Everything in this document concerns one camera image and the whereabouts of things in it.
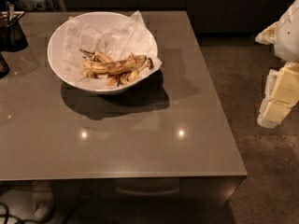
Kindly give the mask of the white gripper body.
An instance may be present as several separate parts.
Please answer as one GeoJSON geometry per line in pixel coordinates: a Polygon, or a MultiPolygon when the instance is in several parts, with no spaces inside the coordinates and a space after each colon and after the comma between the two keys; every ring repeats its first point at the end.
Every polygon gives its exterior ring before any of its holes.
{"type": "Polygon", "coordinates": [[[278,21],[275,55],[286,62],[299,62],[299,0],[295,0],[278,21]]]}

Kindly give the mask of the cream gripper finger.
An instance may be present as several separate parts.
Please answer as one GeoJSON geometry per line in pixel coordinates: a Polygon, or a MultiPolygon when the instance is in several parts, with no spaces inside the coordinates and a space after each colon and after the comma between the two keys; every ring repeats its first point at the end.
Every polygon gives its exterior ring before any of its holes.
{"type": "Polygon", "coordinates": [[[258,33],[255,37],[255,41],[264,45],[271,45],[275,43],[276,29],[278,22],[272,23],[270,26],[265,28],[263,31],[258,33]]]}
{"type": "Polygon", "coordinates": [[[299,63],[287,62],[278,71],[271,69],[266,78],[264,98],[257,122],[276,128],[299,102],[299,63]]]}

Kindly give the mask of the white robot base under table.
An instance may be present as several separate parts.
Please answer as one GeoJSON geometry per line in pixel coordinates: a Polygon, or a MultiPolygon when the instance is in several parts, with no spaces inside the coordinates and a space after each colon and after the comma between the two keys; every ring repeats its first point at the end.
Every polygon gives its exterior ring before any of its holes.
{"type": "Polygon", "coordinates": [[[1,214],[4,217],[24,217],[34,224],[51,220],[54,211],[54,195],[49,181],[21,183],[0,182],[1,214]]]}

